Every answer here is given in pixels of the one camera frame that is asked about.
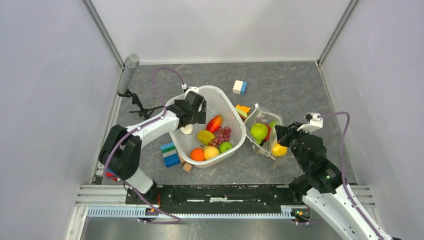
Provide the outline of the red grape bunch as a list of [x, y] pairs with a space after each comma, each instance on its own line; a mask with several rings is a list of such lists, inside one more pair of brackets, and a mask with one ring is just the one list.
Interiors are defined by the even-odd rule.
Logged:
[[229, 142], [231, 139], [232, 129], [228, 126], [219, 127], [214, 133], [214, 138], [208, 143], [209, 146], [219, 147], [224, 142]]

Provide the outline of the red orange mango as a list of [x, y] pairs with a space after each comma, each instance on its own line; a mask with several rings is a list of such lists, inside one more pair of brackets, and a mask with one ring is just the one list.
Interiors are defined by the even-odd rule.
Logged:
[[222, 123], [223, 117], [220, 114], [217, 114], [207, 123], [205, 129], [214, 134], [221, 127]]

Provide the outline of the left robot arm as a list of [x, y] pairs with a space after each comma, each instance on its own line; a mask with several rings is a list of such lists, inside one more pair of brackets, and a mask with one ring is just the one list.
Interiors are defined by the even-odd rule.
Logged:
[[113, 126], [100, 150], [98, 161], [117, 178], [127, 182], [145, 204], [157, 198], [154, 181], [140, 168], [142, 148], [158, 137], [189, 124], [206, 122], [206, 99], [188, 90], [183, 99], [174, 99], [163, 108], [162, 113], [139, 124], [123, 127]]

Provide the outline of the red apple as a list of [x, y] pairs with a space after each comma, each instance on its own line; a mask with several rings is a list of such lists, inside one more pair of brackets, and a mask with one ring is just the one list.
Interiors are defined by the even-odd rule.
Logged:
[[272, 131], [272, 128], [268, 124], [265, 124], [265, 126], [267, 127], [267, 135], [262, 140], [263, 142], [266, 142], [270, 138], [270, 134], [271, 134], [271, 131]]

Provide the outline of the green pear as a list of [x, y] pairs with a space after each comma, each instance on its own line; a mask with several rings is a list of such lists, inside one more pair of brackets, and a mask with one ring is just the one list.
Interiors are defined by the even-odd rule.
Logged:
[[272, 121], [272, 122], [270, 122], [269, 123], [269, 127], [271, 128], [271, 129], [273, 129], [274, 128], [274, 126], [277, 124], [277, 121]]

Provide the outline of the green apple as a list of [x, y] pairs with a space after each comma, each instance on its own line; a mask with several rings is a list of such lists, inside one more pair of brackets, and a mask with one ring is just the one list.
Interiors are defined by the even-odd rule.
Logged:
[[263, 142], [263, 139], [266, 137], [268, 133], [268, 128], [266, 127], [266, 124], [257, 122], [252, 125], [250, 128], [250, 134], [253, 136], [254, 141], [257, 144], [261, 144]]

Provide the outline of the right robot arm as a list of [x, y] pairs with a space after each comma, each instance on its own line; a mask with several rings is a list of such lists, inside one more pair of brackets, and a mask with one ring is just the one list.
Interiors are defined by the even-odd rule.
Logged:
[[275, 125], [277, 142], [290, 149], [303, 175], [289, 184], [289, 199], [306, 204], [344, 240], [391, 240], [347, 184], [342, 172], [327, 159], [323, 140], [297, 130], [300, 124]]

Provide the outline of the clear dotted zip bag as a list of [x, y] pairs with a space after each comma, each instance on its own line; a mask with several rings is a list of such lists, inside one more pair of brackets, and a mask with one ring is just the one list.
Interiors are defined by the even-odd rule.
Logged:
[[273, 160], [282, 158], [288, 153], [288, 148], [279, 145], [275, 126], [283, 125], [284, 122], [279, 114], [269, 109], [254, 105], [254, 110], [244, 122], [246, 136], [252, 143], [253, 149], [261, 155]]

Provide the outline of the yellow apple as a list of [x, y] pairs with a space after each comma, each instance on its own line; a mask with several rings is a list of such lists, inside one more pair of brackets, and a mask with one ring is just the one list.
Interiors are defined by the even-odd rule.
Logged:
[[271, 154], [274, 157], [282, 157], [286, 155], [288, 152], [288, 148], [286, 146], [280, 145], [278, 142], [276, 142], [271, 150]]

